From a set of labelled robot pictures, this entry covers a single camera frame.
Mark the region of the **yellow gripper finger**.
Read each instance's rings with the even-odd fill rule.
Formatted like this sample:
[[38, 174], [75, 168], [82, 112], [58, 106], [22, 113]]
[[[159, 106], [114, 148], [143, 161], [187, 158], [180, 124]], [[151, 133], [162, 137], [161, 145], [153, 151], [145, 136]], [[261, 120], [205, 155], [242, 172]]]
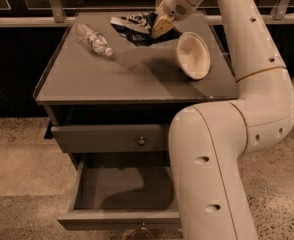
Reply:
[[152, 28], [152, 38], [157, 39], [169, 32], [173, 28], [173, 21], [174, 18], [172, 16], [158, 15]]

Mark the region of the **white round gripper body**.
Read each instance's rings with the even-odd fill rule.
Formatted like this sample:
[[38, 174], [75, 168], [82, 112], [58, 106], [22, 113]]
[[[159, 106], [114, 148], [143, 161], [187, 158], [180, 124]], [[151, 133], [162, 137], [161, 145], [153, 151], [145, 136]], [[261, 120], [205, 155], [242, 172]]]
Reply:
[[159, 18], [169, 21], [182, 21], [197, 8], [198, 0], [163, 0], [156, 9]]

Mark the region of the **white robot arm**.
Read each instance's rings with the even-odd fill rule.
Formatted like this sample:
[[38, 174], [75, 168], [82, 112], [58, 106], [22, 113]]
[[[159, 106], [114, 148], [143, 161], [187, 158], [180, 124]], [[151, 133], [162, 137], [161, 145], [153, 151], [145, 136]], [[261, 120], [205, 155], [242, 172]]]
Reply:
[[[155, 36], [204, 0], [163, 0]], [[271, 147], [294, 125], [294, 87], [253, 0], [218, 0], [236, 100], [184, 108], [169, 129], [169, 156], [185, 240], [258, 240], [240, 179], [240, 156]]]

